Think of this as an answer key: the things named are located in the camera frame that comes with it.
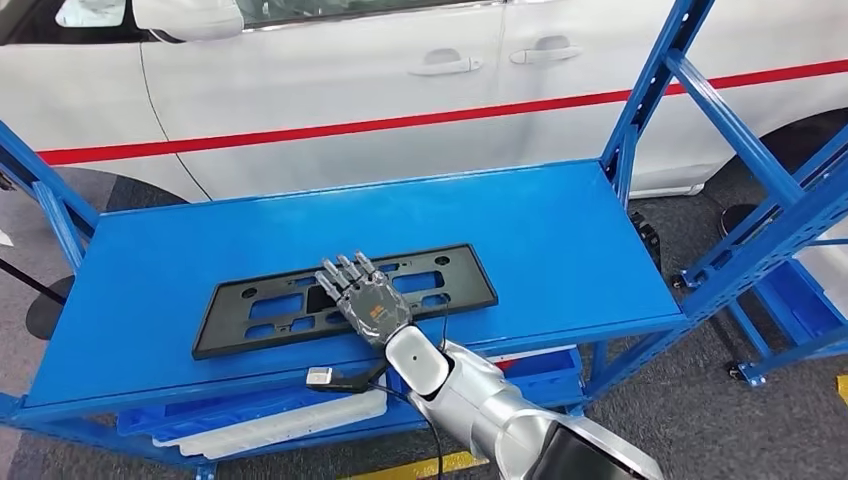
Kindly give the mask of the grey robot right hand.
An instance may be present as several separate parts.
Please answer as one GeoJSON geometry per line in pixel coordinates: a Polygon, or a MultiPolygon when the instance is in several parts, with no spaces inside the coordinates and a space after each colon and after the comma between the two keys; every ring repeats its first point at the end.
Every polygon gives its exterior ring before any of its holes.
{"type": "Polygon", "coordinates": [[[410,305],[388,276],[361,251],[355,262],[338,255],[334,263],[322,259],[314,277],[354,330],[375,350],[384,350],[391,338],[412,323],[410,305]]]}

